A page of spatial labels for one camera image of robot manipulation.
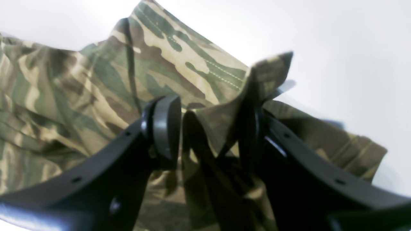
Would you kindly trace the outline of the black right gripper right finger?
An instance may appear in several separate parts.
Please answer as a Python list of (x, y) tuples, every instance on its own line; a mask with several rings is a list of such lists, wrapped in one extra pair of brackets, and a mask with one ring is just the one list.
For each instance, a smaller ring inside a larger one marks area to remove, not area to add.
[(410, 198), (374, 187), (328, 163), (246, 98), (241, 163), (265, 184), (281, 231), (409, 231)]

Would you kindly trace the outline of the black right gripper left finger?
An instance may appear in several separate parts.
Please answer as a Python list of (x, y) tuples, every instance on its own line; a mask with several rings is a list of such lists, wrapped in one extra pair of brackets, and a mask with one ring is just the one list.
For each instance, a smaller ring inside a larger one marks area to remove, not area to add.
[(179, 96), (151, 101), (91, 158), (1, 196), (1, 221), (30, 231), (131, 231), (151, 173), (177, 167), (180, 123)]

